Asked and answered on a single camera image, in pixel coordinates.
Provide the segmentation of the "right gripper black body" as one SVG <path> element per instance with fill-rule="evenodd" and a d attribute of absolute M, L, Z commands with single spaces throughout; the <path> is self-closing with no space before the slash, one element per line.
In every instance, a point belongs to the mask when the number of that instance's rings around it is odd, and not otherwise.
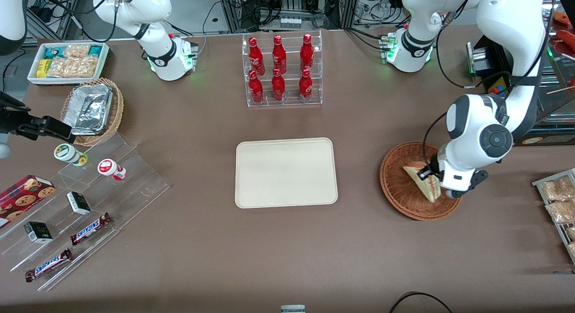
<path fill-rule="evenodd" d="M 0 92 L 0 104 L 0 133 L 31 135 L 20 128 L 30 123 L 31 108 L 3 91 Z"/>

